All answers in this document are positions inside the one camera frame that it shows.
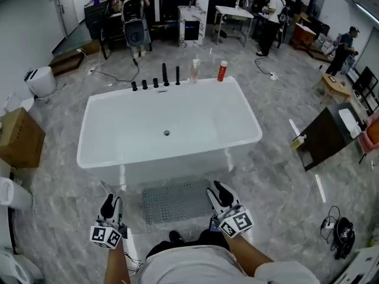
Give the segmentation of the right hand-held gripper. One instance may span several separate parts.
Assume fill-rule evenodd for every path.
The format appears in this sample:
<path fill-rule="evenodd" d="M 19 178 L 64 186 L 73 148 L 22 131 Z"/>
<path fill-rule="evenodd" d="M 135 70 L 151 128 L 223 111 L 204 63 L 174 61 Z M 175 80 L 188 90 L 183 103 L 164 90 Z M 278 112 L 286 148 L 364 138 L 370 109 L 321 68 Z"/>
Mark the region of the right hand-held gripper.
<path fill-rule="evenodd" d="M 219 192 L 216 196 L 211 188 L 207 188 L 207 195 L 211 202 L 212 210 L 218 221 L 218 226 L 228 237 L 237 237 L 248 231 L 254 225 L 250 211 L 244 205 L 239 204 L 239 196 L 229 185 L 214 181 Z M 229 207 L 222 212 L 222 207 Z"/>

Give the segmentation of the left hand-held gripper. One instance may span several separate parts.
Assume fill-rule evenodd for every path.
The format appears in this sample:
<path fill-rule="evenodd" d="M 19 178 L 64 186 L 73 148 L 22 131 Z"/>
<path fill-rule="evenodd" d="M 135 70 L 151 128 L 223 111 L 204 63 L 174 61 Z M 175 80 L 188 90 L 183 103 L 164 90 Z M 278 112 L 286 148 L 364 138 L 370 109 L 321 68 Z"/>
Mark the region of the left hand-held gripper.
<path fill-rule="evenodd" d="M 111 218 L 114 215 L 115 220 L 121 220 L 123 216 L 123 201 L 118 196 L 114 201 L 114 194 L 109 193 L 103 203 L 100 214 L 103 219 Z M 127 238 L 128 227 L 122 222 L 110 222 L 97 219 L 95 225 L 91 226 L 89 240 L 94 244 L 106 248 L 116 249 L 122 238 Z"/>

